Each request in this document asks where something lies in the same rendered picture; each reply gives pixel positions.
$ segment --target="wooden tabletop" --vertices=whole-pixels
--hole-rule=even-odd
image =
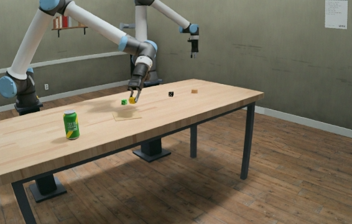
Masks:
[[[129,91],[0,121],[0,185],[22,180],[165,134],[264,98],[264,93],[203,80]],[[65,137],[63,112],[74,109],[80,137]],[[138,110],[140,119],[115,121],[113,111]]]

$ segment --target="gray wall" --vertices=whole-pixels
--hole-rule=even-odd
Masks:
[[[352,129],[352,1],[347,30],[326,29],[325,0],[162,0],[200,25],[188,35],[149,9],[165,82],[199,78],[265,92],[258,106]]]
[[[76,3],[116,27],[120,22],[134,22],[132,0],[76,0]],[[38,7],[39,0],[0,1],[0,68],[12,65]],[[86,30],[86,35],[83,35],[83,29],[62,30],[60,38],[57,31],[51,29],[52,24],[47,28],[32,63],[118,51],[116,44],[91,29]],[[134,30],[126,31],[134,35]],[[38,95],[47,96],[127,80],[130,77],[129,56],[51,65],[36,68],[34,72]],[[48,91],[44,90],[44,83],[49,84]],[[0,106],[14,103],[15,100],[7,100],[0,95]]]

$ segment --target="paper poster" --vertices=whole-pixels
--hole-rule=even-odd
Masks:
[[[325,27],[348,28],[348,0],[325,0]]]

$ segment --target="soda can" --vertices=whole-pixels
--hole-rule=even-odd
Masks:
[[[68,139],[77,139],[79,137],[79,125],[78,116],[75,110],[64,111],[64,126],[65,126],[65,136]]]

